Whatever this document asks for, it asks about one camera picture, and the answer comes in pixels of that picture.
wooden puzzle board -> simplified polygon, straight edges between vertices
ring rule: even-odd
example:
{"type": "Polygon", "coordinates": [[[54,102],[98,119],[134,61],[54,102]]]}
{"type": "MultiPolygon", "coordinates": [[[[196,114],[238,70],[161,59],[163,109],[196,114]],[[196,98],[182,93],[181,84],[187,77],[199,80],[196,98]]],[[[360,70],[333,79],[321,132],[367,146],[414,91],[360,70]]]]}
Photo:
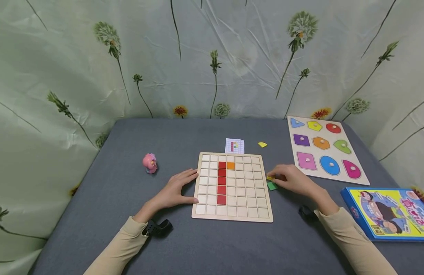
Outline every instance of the wooden puzzle board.
{"type": "Polygon", "coordinates": [[[288,116],[295,165],[306,175],[369,185],[339,122],[288,116]]]}
{"type": "Polygon", "coordinates": [[[201,152],[192,218],[272,223],[261,155],[201,152]]]}

yellow tile piece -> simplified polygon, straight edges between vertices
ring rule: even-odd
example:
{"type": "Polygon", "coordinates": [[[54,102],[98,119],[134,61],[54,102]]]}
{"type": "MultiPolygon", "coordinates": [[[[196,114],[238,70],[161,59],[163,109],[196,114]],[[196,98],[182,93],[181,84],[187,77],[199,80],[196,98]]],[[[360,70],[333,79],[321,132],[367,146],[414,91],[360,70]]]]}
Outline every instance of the yellow tile piece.
{"type": "Polygon", "coordinates": [[[235,162],[227,162],[227,169],[235,170],[235,162]]]}

purple square piece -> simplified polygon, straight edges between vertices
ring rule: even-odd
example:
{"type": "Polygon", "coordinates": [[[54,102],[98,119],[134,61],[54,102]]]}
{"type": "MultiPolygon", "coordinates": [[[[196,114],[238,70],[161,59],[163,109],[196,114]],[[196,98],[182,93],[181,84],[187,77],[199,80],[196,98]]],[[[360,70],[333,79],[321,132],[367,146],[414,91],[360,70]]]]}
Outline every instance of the purple square piece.
{"type": "Polygon", "coordinates": [[[308,140],[307,136],[293,134],[293,137],[296,145],[310,146],[310,140],[308,140]]]}

table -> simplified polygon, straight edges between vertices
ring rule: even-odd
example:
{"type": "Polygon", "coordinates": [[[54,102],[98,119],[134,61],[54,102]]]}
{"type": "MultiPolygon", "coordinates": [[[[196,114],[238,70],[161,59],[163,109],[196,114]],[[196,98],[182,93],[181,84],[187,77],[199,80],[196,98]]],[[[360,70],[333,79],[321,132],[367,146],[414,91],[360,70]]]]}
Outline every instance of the table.
{"type": "MultiPolygon", "coordinates": [[[[371,187],[395,188],[354,131],[343,124],[371,187]]],[[[245,140],[247,154],[261,154],[265,170],[293,163],[287,121],[274,119],[124,119],[117,121],[102,150],[67,206],[33,266],[33,275],[81,275],[119,231],[129,215],[153,197],[169,177],[196,168],[200,152],[224,152],[226,138],[245,140]],[[258,142],[268,145],[261,148],[258,142]],[[141,162],[154,153],[159,170],[145,173],[141,162]]],[[[345,206],[344,182],[313,178],[345,206]]],[[[194,194],[194,183],[185,195],[194,194]]],[[[191,218],[192,207],[160,212],[173,231],[152,238],[123,274],[354,274],[319,222],[298,214],[308,200],[285,190],[270,192],[273,223],[191,218]]],[[[398,274],[424,274],[424,243],[375,243],[398,274]]]]}

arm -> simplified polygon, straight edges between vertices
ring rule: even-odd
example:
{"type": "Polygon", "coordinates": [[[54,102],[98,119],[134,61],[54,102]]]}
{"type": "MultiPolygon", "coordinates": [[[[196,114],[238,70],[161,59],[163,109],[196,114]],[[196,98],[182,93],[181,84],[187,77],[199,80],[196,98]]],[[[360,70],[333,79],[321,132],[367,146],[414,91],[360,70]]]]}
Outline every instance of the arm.
{"type": "Polygon", "coordinates": [[[313,200],[317,203],[318,208],[314,212],[358,275],[397,275],[388,260],[366,237],[345,208],[339,208],[336,205],[337,212],[325,211],[327,205],[336,204],[327,191],[316,195],[313,200]]]}
{"type": "Polygon", "coordinates": [[[198,176],[197,170],[186,170],[172,176],[167,185],[151,200],[145,203],[140,211],[129,217],[117,235],[102,253],[88,267],[84,275],[120,275],[127,263],[142,248],[148,235],[142,235],[148,221],[160,209],[184,203],[197,203],[194,197],[183,197],[184,185],[198,176]]]}
{"type": "Polygon", "coordinates": [[[277,185],[310,197],[317,204],[318,210],[314,212],[358,275],[397,275],[351,215],[344,208],[339,208],[325,189],[295,165],[277,165],[267,173],[267,176],[275,175],[273,182],[277,185]]]}

